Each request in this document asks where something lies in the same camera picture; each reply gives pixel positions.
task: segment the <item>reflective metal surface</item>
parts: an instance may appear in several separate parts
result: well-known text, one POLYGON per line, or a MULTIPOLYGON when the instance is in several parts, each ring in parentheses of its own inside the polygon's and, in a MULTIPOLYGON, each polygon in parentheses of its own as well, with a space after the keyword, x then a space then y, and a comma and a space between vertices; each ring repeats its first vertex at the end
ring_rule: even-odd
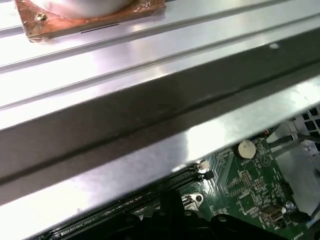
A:
MULTIPOLYGON (((166 82, 163 77, 318 28, 319 13, 318 0, 176 0, 167 3, 165 16, 38 44, 22 33, 13 3, 0 0, 0 52, 5 56, 0 58, 0 224, 5 226, 0 238, 29 237, 318 104, 318 78, 297 84, 308 77, 290 77, 270 96, 270 86, 258 87, 188 117, 159 120, 168 117, 162 113, 172 117, 189 107, 190 96, 202 93, 192 89, 206 88, 190 84, 186 92, 183 79, 166 82), (68 124, 49 118, 155 82, 165 82, 159 93, 166 93, 156 99, 162 99, 157 109, 151 104, 152 93, 150 101, 140 102, 146 91, 130 98, 132 105, 115 97, 89 112, 92 115, 70 114, 68 124), (172 110, 176 102, 179 107, 172 110), (103 111, 99 115, 104 106, 117 110, 121 118, 103 111), (154 112, 159 115, 143 118, 154 112), (125 128, 128 122, 139 128, 125 128), (117 124, 122 124, 121 132, 113 131, 117 124), (67 152, 107 137, 118 138, 83 154, 67 152), (19 231, 12 231, 17 226, 19 231)), ((218 81, 212 77, 216 88, 218 81)), ((235 78, 227 87, 240 89, 245 81, 235 78)), ((225 86, 222 90, 229 93, 225 86)), ((215 94, 192 100, 219 97, 221 92, 215 94)))
MULTIPOLYGON (((142 72, 143 80, 131 77, 125 84, 120 80, 116 87, 107 87, 107 90, 101 85, 95 87, 89 98, 98 97, 314 29, 320 22, 317 0, 309 0, 308 4, 304 0, 217 1, 214 4, 199 0, 195 7, 191 7, 192 4, 195 4, 192 0, 168 2, 165 19, 148 17, 52 39, 47 44, 31 43, 24 34, 0 38, 0 51, 6 56, 0 59, 1 79, 6 82, 0 88, 0 109, 142 72), (224 44, 229 50, 221 48, 224 44)), ((6 15, 0 20, 8 22, 6 15)), ((62 105, 57 103, 50 109, 30 106, 27 115, 6 117, 8 121, 1 121, 0 128, 83 102, 82 98, 70 100, 68 97, 66 94, 62 105)))
MULTIPOLYGON (((320 78, 316 77, 5 204, 0 207, 0 223, 5 226, 19 226, 19 231, 4 228, 0 235, 6 236, 6 239, 30 236, 82 211, 117 199, 212 151, 282 122, 309 106, 319 104, 319 96, 320 78)), ((239 101, 241 98, 241 95, 235 96, 229 101, 239 101)), ((142 130, 128 139, 75 157, 58 166, 56 171, 70 168, 75 163, 81 165, 85 159, 94 161, 95 158, 108 158, 114 151, 125 151, 127 146, 149 141, 151 134, 161 133, 164 127, 162 124, 142 130)))
POLYGON ((133 0, 31 0, 53 14, 68 18, 97 18, 127 7, 133 0))

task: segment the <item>black plastic component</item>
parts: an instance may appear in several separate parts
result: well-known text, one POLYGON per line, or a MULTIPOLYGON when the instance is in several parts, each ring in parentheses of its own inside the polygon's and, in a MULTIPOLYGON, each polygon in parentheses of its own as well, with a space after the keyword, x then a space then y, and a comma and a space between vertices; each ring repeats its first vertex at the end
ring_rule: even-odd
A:
POLYGON ((286 238, 248 224, 233 216, 219 214, 211 219, 211 227, 219 240, 284 240, 286 238))
POLYGON ((292 190, 290 184, 287 181, 282 181, 280 183, 280 186, 282 188, 283 193, 286 196, 292 196, 294 194, 294 191, 292 190))
POLYGON ((205 180, 210 180, 210 179, 213 179, 214 177, 215 175, 213 171, 207 171, 206 173, 203 174, 203 178, 205 180))
POLYGON ((219 214, 209 222, 196 211, 184 210, 181 196, 174 190, 160 194, 160 206, 160 210, 141 221, 134 215, 124 214, 68 240, 285 240, 225 214, 219 214))
POLYGON ((282 138, 280 138, 278 140, 275 140, 275 141, 269 143, 269 147, 270 148, 275 148, 275 147, 278 147, 278 146, 280 146, 282 144, 287 144, 287 143, 289 143, 289 142, 291 142, 293 140, 294 139, 293 139, 293 137, 291 135, 290 136, 284 136, 284 137, 282 137, 282 138))
POLYGON ((294 211, 290 213, 289 219, 298 224, 306 224, 312 220, 311 216, 302 211, 294 211))

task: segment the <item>white cylinder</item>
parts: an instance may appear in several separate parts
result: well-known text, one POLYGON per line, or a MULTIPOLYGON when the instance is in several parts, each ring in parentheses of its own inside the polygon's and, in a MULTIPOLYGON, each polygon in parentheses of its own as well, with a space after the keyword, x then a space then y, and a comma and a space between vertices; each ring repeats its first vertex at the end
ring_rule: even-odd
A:
POLYGON ((127 7, 133 0, 31 0, 38 7, 73 19, 107 16, 127 7))

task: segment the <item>cable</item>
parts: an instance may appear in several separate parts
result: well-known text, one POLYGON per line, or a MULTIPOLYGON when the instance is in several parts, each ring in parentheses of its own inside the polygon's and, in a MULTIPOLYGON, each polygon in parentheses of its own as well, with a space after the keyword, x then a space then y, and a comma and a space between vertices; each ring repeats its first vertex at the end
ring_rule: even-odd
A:
POLYGON ((293 137, 290 135, 290 136, 284 136, 278 140, 275 140, 271 143, 269 143, 269 147, 272 149, 272 148, 275 148, 275 147, 278 147, 280 145, 283 145, 283 144, 287 144, 291 141, 293 141, 293 137))
POLYGON ((318 203, 318 205, 316 206, 315 210, 312 212, 311 214, 311 218, 315 218, 315 216, 318 214, 318 212, 320 211, 320 202, 318 203))
POLYGON ((301 140, 309 140, 311 142, 320 144, 320 137, 318 137, 318 136, 309 136, 309 135, 298 134, 298 138, 301 140))

